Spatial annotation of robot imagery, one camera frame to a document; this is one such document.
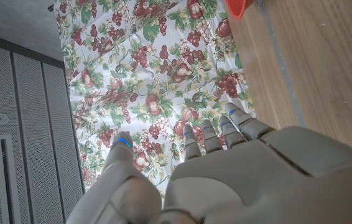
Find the wooden surface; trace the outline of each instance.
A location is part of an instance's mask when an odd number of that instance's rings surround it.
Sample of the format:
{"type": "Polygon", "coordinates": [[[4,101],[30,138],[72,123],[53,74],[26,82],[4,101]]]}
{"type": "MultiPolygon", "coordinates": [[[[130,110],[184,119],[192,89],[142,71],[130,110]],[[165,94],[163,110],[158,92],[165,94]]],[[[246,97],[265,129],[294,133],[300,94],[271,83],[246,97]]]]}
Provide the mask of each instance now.
{"type": "Polygon", "coordinates": [[[296,123],[290,103],[258,102],[269,95],[291,101],[280,83],[274,44],[268,41],[268,15],[305,126],[352,146],[352,1],[264,0],[262,7],[252,5],[240,21],[229,19],[258,118],[280,121],[278,116],[287,115],[296,123]]]}
{"type": "Polygon", "coordinates": [[[229,24],[257,118],[277,129],[297,125],[260,10],[252,7],[240,21],[229,19],[229,24]]]}

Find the gray cabinet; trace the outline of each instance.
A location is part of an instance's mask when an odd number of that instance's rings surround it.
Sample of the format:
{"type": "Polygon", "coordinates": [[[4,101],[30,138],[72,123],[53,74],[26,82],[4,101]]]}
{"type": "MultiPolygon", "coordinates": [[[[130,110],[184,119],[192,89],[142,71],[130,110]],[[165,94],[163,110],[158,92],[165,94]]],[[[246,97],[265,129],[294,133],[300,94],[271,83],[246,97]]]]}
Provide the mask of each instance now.
{"type": "Polygon", "coordinates": [[[63,223],[83,194],[63,70],[0,49],[0,223],[63,223]]]}

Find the robot finger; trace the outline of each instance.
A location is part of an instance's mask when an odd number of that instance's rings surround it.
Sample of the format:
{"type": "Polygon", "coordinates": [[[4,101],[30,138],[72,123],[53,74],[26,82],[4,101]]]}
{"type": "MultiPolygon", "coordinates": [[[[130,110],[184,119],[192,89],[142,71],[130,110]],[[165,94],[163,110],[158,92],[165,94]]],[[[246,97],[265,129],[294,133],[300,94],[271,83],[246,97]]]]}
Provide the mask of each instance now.
{"type": "Polygon", "coordinates": [[[220,128],[223,132],[223,136],[225,137],[227,149],[231,149],[234,145],[245,142],[244,137],[236,128],[234,128],[228,117],[220,117],[220,128]]]}
{"type": "Polygon", "coordinates": [[[184,132],[184,160],[190,160],[196,157],[200,157],[201,151],[198,147],[197,141],[195,140],[193,128],[186,124],[183,128],[184,132]]]}
{"type": "Polygon", "coordinates": [[[234,103],[227,103],[225,110],[248,141],[258,139],[264,134],[275,130],[267,124],[252,118],[234,103]]]}
{"type": "Polygon", "coordinates": [[[213,129],[212,124],[207,119],[202,122],[202,130],[203,138],[205,141],[205,151],[207,154],[217,150],[223,150],[216,131],[213,129]]]}
{"type": "Polygon", "coordinates": [[[133,164],[133,141],[129,133],[121,131],[115,138],[104,164],[104,168],[115,161],[130,162],[133,164]]]}

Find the fruit pattern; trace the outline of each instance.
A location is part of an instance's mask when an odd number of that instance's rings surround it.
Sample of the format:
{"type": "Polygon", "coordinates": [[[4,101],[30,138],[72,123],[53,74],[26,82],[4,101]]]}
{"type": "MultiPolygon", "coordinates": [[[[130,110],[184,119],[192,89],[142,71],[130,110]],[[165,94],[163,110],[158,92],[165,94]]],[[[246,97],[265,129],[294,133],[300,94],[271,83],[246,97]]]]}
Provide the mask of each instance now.
{"type": "Polygon", "coordinates": [[[184,125],[204,152],[201,123],[219,133],[225,103],[255,116],[218,1],[58,0],[55,15],[87,189],[120,131],[132,136],[135,167],[164,193],[183,162],[184,125]]]}

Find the grape pattern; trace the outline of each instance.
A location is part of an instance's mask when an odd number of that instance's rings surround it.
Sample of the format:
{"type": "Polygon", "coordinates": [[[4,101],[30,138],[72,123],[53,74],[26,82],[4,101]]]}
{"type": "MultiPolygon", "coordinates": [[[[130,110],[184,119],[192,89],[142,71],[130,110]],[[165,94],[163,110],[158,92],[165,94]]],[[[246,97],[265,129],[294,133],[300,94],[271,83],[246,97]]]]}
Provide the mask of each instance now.
{"type": "Polygon", "coordinates": [[[102,131],[100,134],[98,134],[97,137],[107,148],[110,148],[111,147],[110,140],[113,134],[114,134],[113,129],[107,129],[102,131]]]}
{"type": "Polygon", "coordinates": [[[156,119],[155,124],[150,126],[149,133],[155,140],[158,140],[158,135],[161,133],[162,138],[166,140],[169,134],[169,123],[165,118],[159,117],[156,119]]]}
{"type": "Polygon", "coordinates": [[[121,21],[122,21],[122,14],[119,13],[119,12],[114,12],[114,14],[113,14],[111,20],[112,20],[113,22],[115,22],[115,24],[116,24],[117,26],[120,26],[120,25],[121,25],[121,21]]]}
{"type": "Polygon", "coordinates": [[[225,91],[226,94],[231,98],[238,97],[236,75],[237,75],[236,73],[234,73],[233,75],[225,75],[221,77],[219,82],[215,83],[219,88],[221,88],[221,90],[225,91]]]}
{"type": "Polygon", "coordinates": [[[166,17],[158,17],[159,20],[159,32],[161,32],[161,34],[163,36],[166,35],[166,17]]]}
{"type": "Polygon", "coordinates": [[[195,30],[191,31],[188,34],[187,40],[192,43],[194,47],[198,47],[200,45],[198,42],[201,40],[201,32],[195,30]]]}
{"type": "Polygon", "coordinates": [[[96,19],[96,14],[97,14],[97,3],[96,1],[91,2],[91,15],[93,16],[94,19],[96,19]]]}
{"type": "Polygon", "coordinates": [[[60,4],[60,11],[62,13],[66,13],[66,10],[67,10],[67,3],[66,2],[63,2],[60,4]]]}
{"type": "Polygon", "coordinates": [[[147,47],[137,47],[136,52],[132,55],[132,58],[139,63],[143,68],[148,68],[149,63],[147,62],[147,47]]]}
{"type": "Polygon", "coordinates": [[[82,32],[82,28],[79,28],[74,30],[74,32],[71,35],[71,39],[74,40],[78,45],[82,45],[81,32],[82,32]]]}
{"type": "Polygon", "coordinates": [[[195,32],[201,33],[201,36],[203,37],[203,40],[205,41],[205,43],[209,44],[209,42],[210,42],[209,21],[200,20],[195,25],[195,32]]]}
{"type": "MultiPolygon", "coordinates": [[[[194,19],[185,10],[186,1],[171,4],[138,0],[142,3],[136,10],[140,16],[134,12],[133,2],[120,0],[55,3],[63,52],[68,54],[65,74],[70,84],[76,134],[80,142],[90,142],[85,144],[90,150],[80,148],[84,173],[91,179],[87,181],[84,176],[85,183],[93,183],[100,174],[100,167],[90,164],[105,159],[115,134],[124,130],[130,131],[134,140],[134,162],[138,161],[139,170],[152,174],[153,183],[166,184],[167,172],[183,157],[182,146],[172,145],[183,138],[183,125],[196,126],[200,122],[195,120],[196,113],[201,117],[218,115],[218,110],[211,108],[213,105],[240,98],[237,91],[246,89],[237,85],[242,76],[237,79],[233,74],[237,69],[236,52],[231,50],[232,35],[219,36],[216,29],[223,12],[213,8],[213,15],[209,9],[205,16],[194,19]],[[94,73],[82,73],[92,68],[94,73]],[[182,113],[174,113],[179,110],[188,111],[191,119],[184,121],[182,113]],[[133,125],[127,126],[132,118],[133,125]]],[[[205,3],[205,7],[210,4],[211,1],[205,3]]],[[[201,130],[194,128],[194,133],[201,135],[201,130]]]]}

